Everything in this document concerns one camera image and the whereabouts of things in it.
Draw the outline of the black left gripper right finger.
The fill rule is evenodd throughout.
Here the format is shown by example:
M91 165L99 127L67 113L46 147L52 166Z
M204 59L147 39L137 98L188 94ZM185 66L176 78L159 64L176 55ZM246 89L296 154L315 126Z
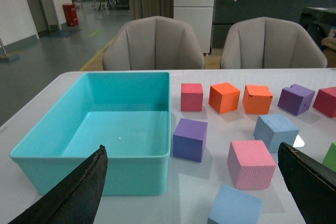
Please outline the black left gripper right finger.
M278 166L306 223L335 223L335 172L282 142Z

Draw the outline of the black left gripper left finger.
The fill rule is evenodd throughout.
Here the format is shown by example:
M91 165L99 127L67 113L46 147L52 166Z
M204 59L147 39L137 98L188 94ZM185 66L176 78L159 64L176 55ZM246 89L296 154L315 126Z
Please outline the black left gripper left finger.
M108 168L100 145L69 175L10 223L93 223Z

